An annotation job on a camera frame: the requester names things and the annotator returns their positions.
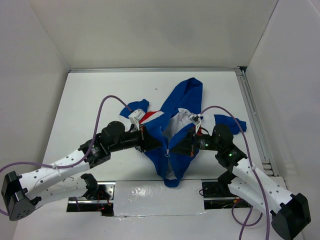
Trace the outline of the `blue white red jacket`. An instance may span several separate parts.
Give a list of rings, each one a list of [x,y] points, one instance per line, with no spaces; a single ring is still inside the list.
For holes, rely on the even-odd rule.
[[[149,111],[150,103],[143,99],[128,103],[119,113],[128,119],[131,111],[144,111],[140,124],[145,125],[150,135],[162,143],[161,147],[145,152],[145,156],[153,162],[166,187],[176,188],[194,159],[172,150],[187,136],[188,130],[195,127],[189,115],[201,112],[202,97],[203,83],[192,77],[176,85],[158,111]]]

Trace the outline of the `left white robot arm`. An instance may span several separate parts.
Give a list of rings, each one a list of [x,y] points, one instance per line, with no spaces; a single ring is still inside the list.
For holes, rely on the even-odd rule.
[[[92,200],[101,188],[88,170],[110,160],[113,152],[137,148],[145,153],[160,147],[162,143],[146,126],[126,131],[121,122],[112,121],[94,139],[48,167],[20,175],[7,173],[1,195],[9,220],[21,220],[43,205],[65,198]]]

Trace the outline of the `aluminium frame rail back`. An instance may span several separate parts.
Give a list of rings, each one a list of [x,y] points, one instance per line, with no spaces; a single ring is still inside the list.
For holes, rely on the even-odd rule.
[[[70,73],[133,73],[133,72],[236,72],[239,67],[129,67],[129,68],[74,68]]]

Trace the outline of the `white taped cover plate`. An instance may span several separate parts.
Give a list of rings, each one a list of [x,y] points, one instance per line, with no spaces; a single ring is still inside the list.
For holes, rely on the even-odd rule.
[[[162,181],[118,181],[113,212],[117,217],[193,216],[204,214],[200,180],[182,180],[170,188]]]

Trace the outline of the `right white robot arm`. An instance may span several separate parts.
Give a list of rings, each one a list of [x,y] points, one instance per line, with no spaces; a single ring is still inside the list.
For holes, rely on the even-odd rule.
[[[215,151],[218,163],[226,169],[218,179],[223,196],[236,195],[271,217],[271,226],[284,240],[293,240],[310,222],[307,198],[293,194],[251,164],[234,143],[234,136],[224,124],[217,124],[212,134],[198,135],[193,127],[172,138],[171,152],[194,157],[200,150]]]

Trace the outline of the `aluminium frame rail right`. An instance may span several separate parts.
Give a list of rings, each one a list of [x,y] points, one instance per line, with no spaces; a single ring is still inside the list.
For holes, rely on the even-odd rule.
[[[248,79],[246,77],[247,67],[240,66],[235,68],[235,74],[239,83],[239,87],[244,99],[244,104],[248,112],[248,117],[252,132],[254,135],[255,142],[257,143],[257,149],[261,159],[261,164],[268,176],[278,177],[279,171],[275,165],[274,158],[272,156],[270,147],[266,140],[266,135],[262,128],[258,109],[256,107],[252,91],[249,86]]]

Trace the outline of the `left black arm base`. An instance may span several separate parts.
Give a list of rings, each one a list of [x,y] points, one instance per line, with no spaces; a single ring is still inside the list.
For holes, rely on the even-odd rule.
[[[83,198],[87,200],[93,200],[100,198],[105,198],[106,200],[112,200],[114,198],[114,185],[113,184],[99,184],[94,176],[90,173],[84,173],[80,176],[84,180],[85,192],[82,195]]]

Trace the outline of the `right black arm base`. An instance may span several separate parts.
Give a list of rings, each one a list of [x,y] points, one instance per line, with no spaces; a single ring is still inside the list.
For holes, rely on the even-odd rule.
[[[229,184],[236,176],[228,171],[214,180],[202,181],[202,189],[199,194],[205,199],[209,198],[230,198],[235,197],[229,190]]]

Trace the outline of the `aluminium frame rail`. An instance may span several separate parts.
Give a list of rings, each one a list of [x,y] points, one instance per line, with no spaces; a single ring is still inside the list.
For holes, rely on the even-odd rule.
[[[70,73],[133,73],[133,72],[236,72],[239,67],[129,67],[129,68],[74,68]]]
[[[246,77],[247,67],[240,66],[235,68],[235,74],[239,83],[239,87],[244,99],[244,104],[248,112],[248,117],[252,132],[254,135],[255,142],[257,143],[257,149],[261,159],[261,164],[268,176],[278,177],[279,171],[275,165],[274,158],[272,156],[270,147],[266,140],[266,135],[262,128],[258,109],[256,107],[252,91],[249,86],[248,79]]]

